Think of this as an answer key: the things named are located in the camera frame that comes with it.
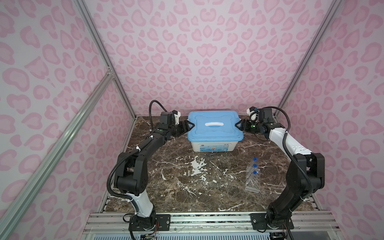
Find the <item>blue plastic bin lid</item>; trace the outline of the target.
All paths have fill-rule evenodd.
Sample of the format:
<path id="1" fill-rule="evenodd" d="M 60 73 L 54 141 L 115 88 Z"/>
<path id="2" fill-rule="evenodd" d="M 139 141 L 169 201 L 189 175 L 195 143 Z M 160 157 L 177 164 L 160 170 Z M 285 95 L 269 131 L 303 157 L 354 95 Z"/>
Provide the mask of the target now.
<path id="1" fill-rule="evenodd" d="M 188 115 L 195 126 L 188 132 L 190 142 L 240 142 L 244 134 L 235 124 L 240 121 L 235 111 L 195 111 Z"/>

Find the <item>white plastic storage bin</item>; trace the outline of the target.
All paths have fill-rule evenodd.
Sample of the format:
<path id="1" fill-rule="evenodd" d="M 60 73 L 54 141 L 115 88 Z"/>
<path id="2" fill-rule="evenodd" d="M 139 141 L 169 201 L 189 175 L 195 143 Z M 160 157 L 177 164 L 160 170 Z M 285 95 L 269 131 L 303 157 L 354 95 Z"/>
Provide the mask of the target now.
<path id="1" fill-rule="evenodd" d="M 235 142 L 191 142 L 194 152 L 232 152 L 238 144 Z"/>

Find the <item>blue-capped test tube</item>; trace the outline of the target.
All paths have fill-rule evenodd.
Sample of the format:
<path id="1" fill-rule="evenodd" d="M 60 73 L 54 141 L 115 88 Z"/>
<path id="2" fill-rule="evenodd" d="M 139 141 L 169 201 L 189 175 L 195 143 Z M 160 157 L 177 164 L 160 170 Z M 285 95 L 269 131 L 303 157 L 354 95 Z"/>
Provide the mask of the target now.
<path id="1" fill-rule="evenodd" d="M 247 175 L 250 176 L 250 175 L 254 175 L 254 174 L 257 174 L 259 169 L 257 168 L 257 164 L 251 164 L 247 167 Z"/>
<path id="2" fill-rule="evenodd" d="M 257 168 L 257 158 L 253 158 L 253 160 L 251 161 L 251 163 L 248 165 L 247 167 L 247 170 L 248 171 L 253 171 L 255 168 Z"/>
<path id="3" fill-rule="evenodd" d="M 253 186 L 253 185 L 257 185 L 258 182 L 259 182 L 259 173 L 250 175 L 250 176 L 247 175 L 246 185 Z"/>

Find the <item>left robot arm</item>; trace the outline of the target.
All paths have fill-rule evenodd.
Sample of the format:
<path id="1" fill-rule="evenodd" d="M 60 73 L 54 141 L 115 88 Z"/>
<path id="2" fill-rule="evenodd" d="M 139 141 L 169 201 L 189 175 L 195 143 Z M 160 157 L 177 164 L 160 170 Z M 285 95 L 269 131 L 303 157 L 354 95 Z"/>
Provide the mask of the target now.
<path id="1" fill-rule="evenodd" d="M 129 153 L 121 153 L 107 179 L 107 190 L 113 197 L 129 200 L 139 219 L 156 215 L 146 188 L 149 181 L 148 160 L 171 138 L 188 133 L 195 124 L 180 120 L 179 112 L 162 112 L 160 122 L 152 126 L 146 139 Z"/>

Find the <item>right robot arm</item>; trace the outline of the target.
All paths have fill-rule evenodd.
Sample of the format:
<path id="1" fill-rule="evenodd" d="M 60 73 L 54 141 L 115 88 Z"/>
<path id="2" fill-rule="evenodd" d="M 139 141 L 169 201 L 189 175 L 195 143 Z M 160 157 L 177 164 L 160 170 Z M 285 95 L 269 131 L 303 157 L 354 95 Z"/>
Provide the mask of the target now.
<path id="1" fill-rule="evenodd" d="M 264 135 L 290 159 L 286 187 L 266 212 L 266 225 L 278 229 L 288 224 L 294 210 L 306 198 L 325 186 L 325 157 L 307 149 L 290 135 L 292 124 L 284 110 L 273 106 L 250 107 L 247 114 L 248 119 L 240 120 L 235 126 L 243 132 Z"/>

